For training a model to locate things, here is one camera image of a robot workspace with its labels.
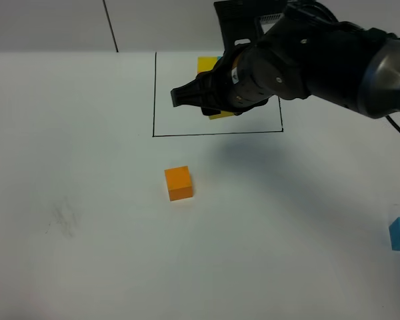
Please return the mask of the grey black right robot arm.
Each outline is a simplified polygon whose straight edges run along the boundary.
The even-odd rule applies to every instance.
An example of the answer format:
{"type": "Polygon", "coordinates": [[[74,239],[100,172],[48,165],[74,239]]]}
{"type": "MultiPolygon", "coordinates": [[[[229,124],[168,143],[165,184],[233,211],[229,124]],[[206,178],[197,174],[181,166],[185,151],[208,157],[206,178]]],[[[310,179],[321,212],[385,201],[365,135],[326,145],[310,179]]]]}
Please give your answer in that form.
{"type": "Polygon", "coordinates": [[[400,38],[283,18],[258,41],[224,54],[211,71],[171,91],[174,106],[235,114],[272,96],[315,96],[372,119],[400,112],[400,38]]]}

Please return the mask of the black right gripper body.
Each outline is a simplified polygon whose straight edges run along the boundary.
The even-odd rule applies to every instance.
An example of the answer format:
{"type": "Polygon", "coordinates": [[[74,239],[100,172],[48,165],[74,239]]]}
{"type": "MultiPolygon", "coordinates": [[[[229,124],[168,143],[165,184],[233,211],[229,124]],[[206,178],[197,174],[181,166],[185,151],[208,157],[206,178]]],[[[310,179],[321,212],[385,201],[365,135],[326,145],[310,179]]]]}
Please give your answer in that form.
{"type": "Polygon", "coordinates": [[[262,106],[274,95],[306,99],[317,88],[312,76],[317,52],[310,48],[323,28],[308,21],[279,20],[254,42],[238,40],[206,77],[211,77],[218,107],[242,113],[262,106]]]}

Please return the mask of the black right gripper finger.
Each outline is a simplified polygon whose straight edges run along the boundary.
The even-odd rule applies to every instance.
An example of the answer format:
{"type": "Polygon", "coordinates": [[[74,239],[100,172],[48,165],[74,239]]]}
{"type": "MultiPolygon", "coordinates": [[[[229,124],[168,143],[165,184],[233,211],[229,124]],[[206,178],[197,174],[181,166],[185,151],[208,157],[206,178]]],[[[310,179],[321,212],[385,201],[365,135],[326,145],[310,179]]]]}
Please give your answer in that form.
{"type": "Polygon", "coordinates": [[[236,116],[242,114],[241,111],[237,111],[234,108],[226,108],[226,107],[224,109],[214,109],[214,108],[210,108],[210,107],[202,107],[201,108],[201,112],[204,116],[216,115],[216,114],[219,114],[221,111],[232,112],[236,116]]]}
{"type": "Polygon", "coordinates": [[[198,77],[186,85],[172,89],[171,100],[174,107],[218,107],[219,104],[211,77],[198,77]]]}

